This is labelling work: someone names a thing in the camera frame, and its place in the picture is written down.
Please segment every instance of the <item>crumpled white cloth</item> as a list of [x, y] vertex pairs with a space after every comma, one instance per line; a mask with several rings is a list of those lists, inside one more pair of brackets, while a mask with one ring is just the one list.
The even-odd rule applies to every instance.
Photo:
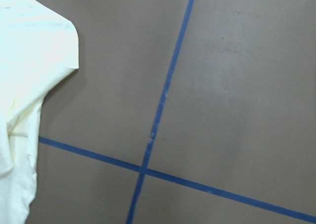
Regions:
[[69, 20], [36, 0], [0, 0], [0, 224], [25, 223], [43, 99], [78, 66]]

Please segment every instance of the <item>white cloth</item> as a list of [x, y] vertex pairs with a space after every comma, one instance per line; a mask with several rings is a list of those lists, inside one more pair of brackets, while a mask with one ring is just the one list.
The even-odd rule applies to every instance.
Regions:
[[0, 224], [23, 224], [36, 192], [41, 104], [78, 68], [73, 24], [36, 0], [0, 0]]

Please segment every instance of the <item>blue tape strip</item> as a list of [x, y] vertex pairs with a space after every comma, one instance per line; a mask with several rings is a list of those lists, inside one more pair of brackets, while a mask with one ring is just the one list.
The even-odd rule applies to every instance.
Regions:
[[[261, 201], [256, 200], [256, 199], [247, 198], [247, 197], [235, 194], [235, 193], [230, 193], [230, 192], [227, 192], [227, 191], [224, 191], [224, 190], [221, 190], [221, 189], [217, 189], [217, 188], [213, 188], [213, 187], [210, 187], [210, 186], [202, 185], [202, 184], [199, 184], [199, 183], [196, 183], [196, 182], [193, 182], [193, 181], [189, 181], [189, 180], [186, 180], [186, 179], [182, 179], [180, 177], [172, 176], [172, 175], [169, 175], [169, 174], [166, 174], [166, 173], [163, 173], [163, 172], [159, 172], [159, 171], [155, 171], [155, 170], [152, 170], [152, 169], [143, 168], [143, 167], [140, 167], [140, 166], [128, 163], [128, 162], [124, 162], [124, 161], [121, 161], [121, 160], [118, 160], [118, 159], [115, 159], [115, 158], [111, 158], [111, 157], [108, 157], [108, 156], [100, 155], [98, 153], [91, 152], [91, 151], [88, 151], [88, 150], [79, 149], [79, 148], [73, 147], [71, 145], [60, 143], [60, 142], [57, 142], [57, 141], [54, 141], [54, 140], [51, 140], [51, 139], [39, 137], [39, 142], [42, 143], [42, 144], [53, 146], [53, 147], [56, 147], [56, 148], [59, 148], [59, 149], [63, 149], [63, 150], [66, 150], [66, 151], [70, 151], [70, 152], [73, 152], [73, 153], [76, 153], [76, 154], [79, 154], [79, 155], [82, 155], [82, 156], [86, 156], [86, 157], [89, 157], [89, 158], [92, 158], [92, 159], [96, 159], [96, 160], [99, 160], [99, 161], [107, 162], [107, 163], [110, 163], [112, 165], [116, 165], [116, 166], [119, 166], [119, 167], [122, 167], [122, 168], [126, 168], [126, 169], [129, 169], [129, 170], [132, 170], [132, 171], [139, 172], [139, 179], [137, 181], [136, 188], [137, 187], [141, 187], [142, 183], [144, 182], [145, 175], [148, 175], [148, 176], [156, 177], [158, 179], [162, 179], [162, 180], [165, 180], [165, 181], [176, 183], [176, 184], [179, 184], [179, 185], [182, 185], [182, 186], [186, 186], [186, 187], [189, 187], [189, 188], [197, 189], [197, 190], [200, 190], [200, 191], [203, 191], [203, 192], [206, 192], [206, 193], [214, 194], [214, 195], [217, 195], [219, 197], [227, 198], [227, 199], [234, 200], [234, 201], [237, 201], [237, 202], [240, 202], [240, 203], [244, 203], [244, 204], [247, 204], [247, 205], [250, 205], [250, 206], [254, 206], [254, 207], [257, 207], [257, 208], [265, 209], [265, 210], [268, 210], [268, 211], [272, 211], [272, 212], [275, 212], [275, 213], [279, 213], [279, 214], [286, 215], [286, 216], [289, 216], [289, 217], [292, 217], [292, 218], [296, 218], [296, 219], [300, 219], [300, 220], [303, 220], [303, 221], [306, 221], [306, 222], [310, 222], [310, 223], [315, 223], [316, 224], [316, 217], [315, 216], [311, 216], [311, 215], [308, 215], [308, 214], [292, 211], [292, 210], [289, 210], [289, 209], [286, 209], [286, 208], [282, 208], [282, 207], [279, 207], [279, 206], [276, 206], [276, 205], [273, 205], [273, 204], [261, 202]], [[140, 191], [141, 191], [140, 188], [137, 188], [136, 190], [137, 190], [137, 192], [134, 193], [133, 203], [131, 205], [131, 206], [134, 207], [134, 209], [130, 209], [129, 214], [128, 214], [128, 218], [129, 219], [127, 220], [127, 222], [129, 222], [129, 223], [132, 223], [133, 216], [134, 216], [134, 211], [135, 211], [135, 207], [136, 207], [136, 203], [137, 203], [138, 197], [140, 195]]]
[[261, 208], [261, 209], [265, 209], [268, 211], [272, 211], [275, 213], [279, 213], [282, 215], [286, 215], [292, 218], [297, 218], [306, 222], [310, 222], [310, 223], [316, 223], [316, 217], [308, 215], [308, 214], [304, 214], [304, 213], [300, 213], [300, 212], [296, 212], [296, 211], [292, 211], [286, 208], [282, 208], [273, 204], [269, 204], [269, 203], [265, 203], [256, 199], [252, 199], [252, 198], [247, 198], [235, 193], [230, 193], [224, 190], [220, 190], [217, 188], [213, 188], [210, 186], [205, 186], [193, 181], [189, 181], [189, 180], [185, 180], [176, 176], [172, 176], [172, 175], [168, 175], [159, 171], [155, 171], [155, 170], [151, 170], [151, 169], [147, 169], [146, 171], [146, 175], [149, 176], [153, 176], [165, 181], [169, 181], [169, 182], [173, 182], [173, 183], [177, 183], [179, 185], [182, 186], [186, 186], [186, 187], [190, 187], [190, 188], [194, 188], [203, 192], [207, 192], [207, 193], [211, 193], [223, 198], [227, 198], [227, 199], [231, 199], [234, 201], [237, 201], [239, 203], [244, 203], [244, 204], [248, 204], [250, 206], [254, 206], [257, 208]]
[[51, 139], [39, 137], [39, 142], [42, 144], [46, 144], [46, 145], [50, 145], [50, 146], [59, 148], [59, 149], [70, 151], [70, 152], [73, 152], [73, 153], [76, 153], [76, 154], [79, 154], [82, 156], [86, 156], [86, 157], [90, 157], [90, 158], [93, 158], [93, 159], [96, 159], [99, 161], [107, 162], [109, 164], [119, 166], [122, 168], [126, 168], [128, 170], [137, 171], [137, 172], [140, 172], [140, 170], [141, 170], [140, 166], [134, 165], [132, 163], [121, 161], [121, 160], [118, 160], [118, 159], [115, 159], [115, 158], [112, 158], [109, 156], [104, 156], [104, 155], [101, 155], [101, 154], [98, 154], [95, 152], [91, 152], [91, 151], [88, 151], [85, 149], [76, 148], [76, 147], [73, 147], [71, 145], [60, 143], [60, 142], [57, 142], [57, 141], [54, 141]]
[[[194, 3], [194, 0], [189, 0], [188, 1], [186, 12], [185, 12], [185, 15], [183, 17], [183, 21], [182, 21], [182, 24], [181, 24], [181, 29], [180, 29], [180, 32], [179, 32], [179, 35], [178, 35], [178, 39], [177, 39], [177, 42], [176, 42], [176, 45], [175, 45], [175, 48], [174, 48], [174, 51], [173, 51], [173, 55], [172, 55], [172, 58], [171, 58], [169, 70], [168, 70], [167, 77], [166, 77], [166, 80], [165, 80], [165, 83], [164, 83], [164, 86], [163, 86], [163, 89], [162, 89], [162, 93], [161, 93], [161, 97], [160, 97], [160, 100], [159, 100], [159, 104], [158, 104], [158, 108], [157, 108], [157, 111], [156, 111], [156, 115], [155, 115], [155, 118], [154, 118], [152, 130], [151, 130], [151, 133], [150, 133], [151, 141], [147, 144], [147, 147], [146, 147], [146, 151], [145, 151], [145, 155], [144, 155], [144, 159], [143, 159], [143, 164], [142, 164], [143, 171], [145, 171], [147, 169], [148, 164], [149, 164], [150, 155], [152, 153], [152, 149], [153, 149], [153, 146], [154, 146], [157, 130], [158, 130], [158, 127], [159, 127], [161, 115], [162, 115], [163, 108], [164, 108], [164, 103], [166, 101], [167, 93], [169, 91], [171, 80], [172, 80], [172, 75], [173, 75], [174, 69], [175, 69], [176, 64], [177, 64], [177, 60], [178, 60], [178, 57], [179, 57], [182, 41], [183, 41], [184, 34], [185, 34], [185, 31], [186, 31], [186, 28], [187, 28], [187, 25], [188, 25], [188, 22], [189, 22], [190, 13], [192, 11], [193, 3]], [[145, 178], [145, 173], [140, 173], [140, 175], [138, 177], [138, 180], [137, 180], [137, 185], [136, 185], [136, 188], [135, 188], [135, 192], [134, 192], [134, 195], [133, 195], [133, 198], [132, 198], [131, 206], [129, 208], [126, 224], [132, 224], [132, 222], [133, 222], [135, 208], [136, 208], [136, 205], [137, 205], [137, 200], [138, 200], [138, 197], [140, 195], [141, 189], [143, 187], [144, 178]]]

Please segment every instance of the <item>gray surface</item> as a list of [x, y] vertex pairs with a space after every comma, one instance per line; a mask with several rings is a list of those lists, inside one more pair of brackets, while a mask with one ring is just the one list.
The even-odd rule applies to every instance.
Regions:
[[[37, 0], [76, 26], [80, 69], [40, 136], [141, 164], [187, 0]], [[316, 0], [196, 0], [150, 168], [316, 215]], [[137, 173], [39, 145], [27, 224], [121, 224]], [[298, 224], [146, 177], [136, 224]]]
[[307, 222], [146, 177], [134, 224], [306, 224]]
[[40, 144], [26, 224], [124, 223], [136, 180], [133, 171]]
[[149, 167], [316, 215], [316, 0], [196, 0]]

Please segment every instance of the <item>blue tape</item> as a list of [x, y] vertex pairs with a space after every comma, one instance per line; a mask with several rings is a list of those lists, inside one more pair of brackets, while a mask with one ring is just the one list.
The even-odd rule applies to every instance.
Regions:
[[136, 185], [135, 192], [134, 192], [134, 195], [132, 198], [131, 206], [129, 208], [126, 224], [132, 224], [132, 222], [133, 222], [133, 217], [134, 217], [134, 212], [135, 212], [135, 208], [137, 205], [137, 200], [138, 200], [138, 197], [140, 195], [140, 192], [141, 192], [141, 189], [142, 189], [143, 183], [144, 183], [145, 173], [143, 173], [143, 172], [146, 171], [148, 164], [149, 164], [150, 156], [152, 153], [152, 149], [154, 146], [157, 130], [159, 127], [161, 115], [162, 115], [163, 108], [164, 108], [164, 103], [166, 101], [167, 93], [169, 91], [171, 80], [172, 80], [172, 75], [173, 75], [174, 69], [175, 69], [176, 64], [177, 64], [177, 60], [179, 57], [182, 41], [183, 41], [184, 34], [185, 34], [185, 31], [186, 31], [186, 28], [187, 28], [187, 25], [189, 22], [190, 13], [192, 11], [193, 3], [194, 3], [194, 0], [188, 1], [186, 12], [185, 12], [185, 15], [183, 17], [181, 29], [180, 29], [178, 39], [177, 39], [177, 42], [176, 42], [176, 45], [175, 45], [175, 48], [173, 51], [169, 70], [168, 70], [167, 77], [166, 77], [166, 80], [165, 80], [165, 83], [164, 83], [164, 86], [162, 89], [162, 93], [161, 93], [161, 97], [159, 100], [156, 115], [154, 118], [152, 130], [150, 133], [151, 141], [147, 144], [147, 147], [146, 147], [146, 151], [145, 151], [145, 155], [144, 155], [144, 159], [143, 159], [143, 164], [142, 164], [142, 173], [140, 173], [138, 180], [137, 180], [137, 185]]
[[125, 168], [128, 170], [137, 171], [137, 172], [140, 172], [140, 170], [141, 170], [140, 166], [134, 165], [132, 163], [121, 161], [121, 160], [118, 160], [118, 159], [115, 159], [115, 158], [112, 158], [109, 156], [104, 156], [104, 155], [101, 155], [101, 154], [98, 154], [95, 152], [91, 152], [91, 151], [88, 151], [85, 149], [76, 148], [76, 147], [73, 147], [71, 145], [60, 143], [60, 142], [57, 142], [57, 141], [54, 141], [51, 139], [39, 137], [39, 142], [42, 144], [46, 144], [46, 145], [50, 145], [50, 146], [59, 148], [59, 149], [70, 151], [70, 152], [73, 152], [73, 153], [76, 153], [76, 154], [79, 154], [82, 156], [86, 156], [86, 157], [90, 157], [90, 158], [93, 158], [93, 159], [96, 159], [99, 161], [103, 161], [103, 162], [106, 162], [106, 163], [109, 163], [109, 164], [112, 164], [115, 166], [119, 166], [119, 167], [122, 167], [122, 168]]
[[159, 171], [147, 169], [146, 175], [156, 177], [156, 178], [159, 178], [159, 179], [162, 179], [165, 181], [177, 183], [179, 185], [190, 187], [193, 189], [197, 189], [197, 190], [200, 190], [203, 192], [211, 193], [211, 194], [223, 197], [223, 198], [237, 201], [239, 203], [244, 203], [244, 204], [247, 204], [250, 206], [265, 209], [265, 210], [279, 213], [282, 215], [286, 215], [286, 216], [289, 216], [292, 218], [300, 219], [300, 220], [303, 220], [306, 222], [316, 223], [316, 217], [308, 215], [308, 214], [292, 211], [292, 210], [282, 208], [282, 207], [279, 207], [279, 206], [276, 206], [273, 204], [265, 203], [265, 202], [262, 202], [262, 201], [259, 201], [256, 199], [244, 197], [244, 196], [241, 196], [241, 195], [238, 195], [235, 193], [230, 193], [230, 192], [227, 192], [227, 191], [224, 191], [221, 189], [217, 189], [217, 188], [213, 188], [210, 186], [205, 186], [205, 185], [193, 182], [193, 181], [185, 180], [185, 179], [182, 179], [180, 177], [168, 175], [168, 174], [165, 174], [165, 173], [162, 173]]

